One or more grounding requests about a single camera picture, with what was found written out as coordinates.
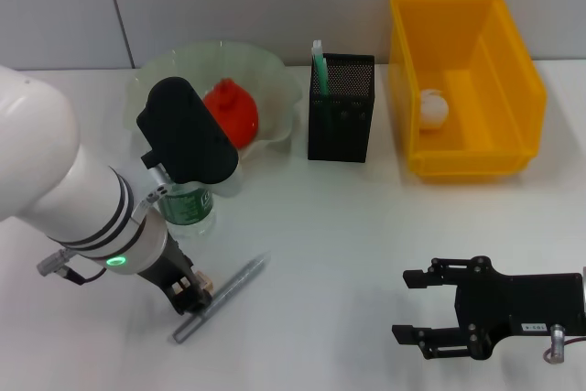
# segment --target tabletop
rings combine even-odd
[[[320,391],[586,388],[586,344],[541,360],[548,338],[508,338],[483,362],[425,361],[392,324],[457,325],[454,287],[407,289],[402,272],[433,257],[488,255],[506,274],[581,272],[586,262],[586,61],[539,61],[548,87],[541,150],[498,183],[428,185],[406,171],[376,67],[365,164],[307,161],[309,68],[288,142],[244,164],[244,187],[215,198],[217,223],[181,240],[220,286],[255,255],[271,262],[183,345],[184,321],[140,277],[107,273],[77,287],[42,278],[56,249],[16,219],[0,223],[0,388],[18,390]],[[124,71],[36,71],[61,89],[81,140],[135,185],[147,184],[136,135],[122,127]],[[73,261],[84,275],[98,267]]]

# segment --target white egg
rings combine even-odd
[[[440,94],[441,91],[435,89],[421,91],[420,130],[437,130],[446,122],[450,108]]]

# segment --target glass bowl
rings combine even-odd
[[[175,76],[189,81],[201,99],[223,78],[233,79],[251,94],[258,110],[258,132],[239,151],[240,158],[290,136],[293,107],[302,96],[298,82],[276,55],[248,43],[225,40],[173,49],[136,71],[126,86],[125,128],[142,135],[136,117],[145,108],[148,93],[159,81]]]

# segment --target cable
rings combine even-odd
[[[586,342],[586,337],[568,339],[567,341],[564,341],[564,345],[570,345],[571,343],[576,343],[576,342]],[[546,361],[548,364],[552,364],[550,361],[550,358],[549,358],[550,354],[551,354],[551,348],[548,348],[546,351],[543,352],[543,360]]]
[[[103,268],[100,272],[95,274],[93,277],[85,278],[84,284],[88,284],[88,283],[91,283],[92,281],[95,281],[96,279],[98,279],[99,277],[101,277],[105,273],[106,273],[106,268]]]

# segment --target yellow storage box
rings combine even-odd
[[[497,176],[537,155],[545,88],[504,0],[391,0],[389,82],[409,168],[422,177]],[[420,130],[421,91],[449,106]]]

